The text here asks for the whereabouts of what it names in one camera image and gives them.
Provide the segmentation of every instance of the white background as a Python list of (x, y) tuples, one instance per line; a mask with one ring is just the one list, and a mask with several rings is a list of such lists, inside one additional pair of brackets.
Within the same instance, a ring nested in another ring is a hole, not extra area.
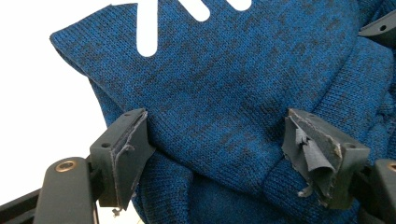
[[(50, 34), (111, 4), (94, 0), (3, 1), (0, 6), (0, 204), (41, 188), (47, 168), (87, 157), (106, 125), (91, 86)], [(101, 223), (136, 223), (132, 206)]]

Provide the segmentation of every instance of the blue garment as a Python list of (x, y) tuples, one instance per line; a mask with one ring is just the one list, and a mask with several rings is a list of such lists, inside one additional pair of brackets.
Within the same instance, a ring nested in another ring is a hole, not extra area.
[(351, 223), (359, 205), (299, 198), (281, 150), (290, 107), (312, 112), (396, 159), (395, 51), (359, 29), (395, 0), (259, 1), (244, 12), (207, 0), (205, 22), (159, 3), (159, 43), (135, 46), (136, 5), (108, 6), (50, 40), (86, 76), (107, 125), (148, 111), (148, 161), (134, 198), (146, 223)]

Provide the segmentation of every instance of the blue fabric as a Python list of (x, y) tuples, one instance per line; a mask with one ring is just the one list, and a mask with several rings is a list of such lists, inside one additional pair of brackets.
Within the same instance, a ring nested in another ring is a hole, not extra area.
[(306, 110), (396, 159), (394, 51), (358, 37), (396, 1), (207, 0), (208, 21), (159, 3), (159, 43), (135, 47), (136, 5), (108, 6), (50, 40), (92, 83), (107, 125), (145, 107), (148, 161), (134, 198), (146, 223), (353, 223), (285, 161), (284, 117)]

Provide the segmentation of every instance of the knitted fabric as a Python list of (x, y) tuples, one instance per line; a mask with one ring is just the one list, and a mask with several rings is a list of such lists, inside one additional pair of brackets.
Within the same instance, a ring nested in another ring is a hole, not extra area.
[(160, 1), (158, 51), (135, 46), (136, 5), (108, 6), (50, 40), (86, 76), (107, 125), (145, 107), (157, 149), (134, 198), (146, 223), (350, 223), (313, 194), (281, 150), (288, 108), (312, 112), (396, 159), (395, 51), (359, 29), (395, 0), (207, 0), (205, 22)]

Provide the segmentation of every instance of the white print on fabric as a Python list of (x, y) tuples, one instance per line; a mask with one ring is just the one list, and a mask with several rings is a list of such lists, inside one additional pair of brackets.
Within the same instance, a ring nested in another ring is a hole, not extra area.
[[(251, 6), (251, 0), (225, 1), (238, 11), (247, 10)], [(178, 2), (186, 8), (197, 21), (206, 21), (209, 19), (210, 10), (201, 0), (178, 0)], [(123, 4), (137, 4), (137, 51), (144, 57), (154, 55), (158, 45), (158, 0), (115, 0), (112, 5), (116, 6)]]

